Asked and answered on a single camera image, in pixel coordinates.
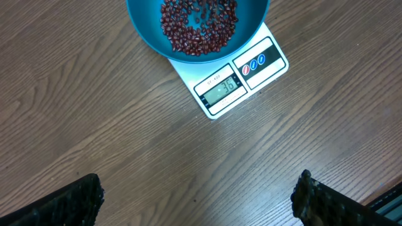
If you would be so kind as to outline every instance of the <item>pile of beans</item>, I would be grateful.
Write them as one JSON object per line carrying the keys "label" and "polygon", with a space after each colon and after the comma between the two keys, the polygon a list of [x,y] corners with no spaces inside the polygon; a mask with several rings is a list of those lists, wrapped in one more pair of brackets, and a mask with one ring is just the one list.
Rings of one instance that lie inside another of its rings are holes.
{"label": "pile of beans", "polygon": [[[165,0],[161,5],[163,34],[173,51],[198,57],[220,52],[235,33],[236,7],[235,0]],[[187,26],[192,13],[195,22],[201,22],[199,28]]]}

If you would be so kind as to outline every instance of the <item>wooden table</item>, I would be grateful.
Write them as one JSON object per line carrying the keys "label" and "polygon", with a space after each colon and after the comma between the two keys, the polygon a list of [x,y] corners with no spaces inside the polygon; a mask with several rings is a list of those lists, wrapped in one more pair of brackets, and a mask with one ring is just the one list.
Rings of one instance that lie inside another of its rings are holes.
{"label": "wooden table", "polygon": [[298,225],[304,169],[360,202],[401,176],[402,1],[265,22],[289,71],[210,121],[123,0],[0,1],[0,215],[97,173],[97,225]]}

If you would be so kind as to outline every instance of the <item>blue bowl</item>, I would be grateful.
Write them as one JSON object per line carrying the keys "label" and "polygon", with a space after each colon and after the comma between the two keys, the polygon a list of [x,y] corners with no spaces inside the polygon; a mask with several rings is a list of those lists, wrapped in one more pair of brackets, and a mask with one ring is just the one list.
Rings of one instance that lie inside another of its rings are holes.
{"label": "blue bowl", "polygon": [[[236,23],[236,33],[219,53],[201,56],[172,51],[170,41],[161,29],[162,13],[160,9],[163,0],[127,0],[127,7],[131,21],[139,35],[159,54],[178,62],[208,63],[225,58],[242,48],[263,23],[268,12],[269,2],[270,0],[237,0],[236,15],[239,22]],[[198,28],[199,24],[194,22],[194,13],[189,15],[188,26]]]}

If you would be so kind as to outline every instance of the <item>white scale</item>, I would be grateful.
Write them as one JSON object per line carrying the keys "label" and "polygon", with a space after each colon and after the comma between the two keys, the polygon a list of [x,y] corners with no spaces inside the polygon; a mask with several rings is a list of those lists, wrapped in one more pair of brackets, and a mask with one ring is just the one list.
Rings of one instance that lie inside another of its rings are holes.
{"label": "white scale", "polygon": [[227,58],[201,64],[169,61],[210,119],[219,118],[289,69],[264,23],[249,43]]}

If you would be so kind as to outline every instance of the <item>red button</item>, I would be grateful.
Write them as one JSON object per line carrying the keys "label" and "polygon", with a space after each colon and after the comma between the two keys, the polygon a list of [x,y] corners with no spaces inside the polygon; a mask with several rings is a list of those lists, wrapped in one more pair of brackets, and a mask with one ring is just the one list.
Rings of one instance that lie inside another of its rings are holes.
{"label": "red button", "polygon": [[250,66],[249,65],[243,66],[242,72],[243,75],[248,75],[250,73]]}

